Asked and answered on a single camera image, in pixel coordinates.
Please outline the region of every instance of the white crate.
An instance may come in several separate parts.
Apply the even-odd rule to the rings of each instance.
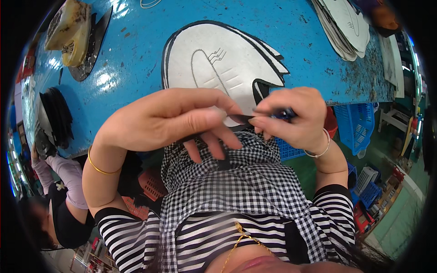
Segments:
[[[375,182],[377,175],[378,172],[371,167],[363,167],[360,176],[358,177],[357,187],[354,189],[354,193],[357,196],[360,196],[370,181]]]

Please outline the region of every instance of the hand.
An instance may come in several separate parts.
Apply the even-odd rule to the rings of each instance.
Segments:
[[[218,89],[161,90],[117,110],[102,125],[94,142],[146,152],[206,131],[201,138],[212,156],[224,159],[218,139],[232,149],[242,148],[238,138],[223,124],[226,113],[242,114],[236,102]],[[191,159],[200,163],[194,140],[184,146]]]
[[[276,109],[291,107],[297,114],[291,123],[271,117],[254,117],[249,120],[256,131],[283,139],[297,149],[305,149],[315,154],[324,152],[327,137],[323,132],[326,104],[317,89],[298,87],[272,92],[262,100],[257,110],[273,113]]]
[[[37,160],[38,159],[38,152],[36,151],[36,145],[35,143],[32,145],[32,150],[30,151],[30,157],[33,160]]]

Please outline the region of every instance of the blue workbench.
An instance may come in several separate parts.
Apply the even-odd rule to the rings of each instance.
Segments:
[[[311,86],[330,105],[383,102],[393,99],[384,80],[378,36],[371,39],[364,59],[343,61],[333,50],[310,1],[283,0],[162,0],[142,9],[139,0],[85,0],[98,21],[112,5],[113,14],[96,64],[83,82],[63,69],[61,52],[44,51],[45,33],[36,51],[31,92],[23,92],[26,136],[34,141],[33,93],[57,87],[73,117],[74,140],[64,157],[83,154],[103,122],[117,109],[162,89],[161,58],[167,39],[179,28],[199,20],[220,21],[257,36],[281,53],[290,71],[286,87]]]

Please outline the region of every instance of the necklace pendant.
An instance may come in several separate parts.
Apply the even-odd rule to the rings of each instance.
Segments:
[[[235,221],[235,227],[237,228],[238,232],[243,232],[243,227],[239,222]]]

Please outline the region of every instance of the gingham apron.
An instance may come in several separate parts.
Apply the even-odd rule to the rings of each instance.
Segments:
[[[169,194],[163,199],[160,216],[162,272],[177,272],[176,235],[181,223],[194,213],[208,211],[271,214],[293,220],[307,244],[310,262],[326,260],[297,176],[292,168],[281,165],[274,139],[265,142],[253,131],[236,135],[243,148],[226,148],[232,166],[228,170],[219,170],[218,161],[199,141],[202,164],[194,163],[183,145],[165,148],[161,175]]]

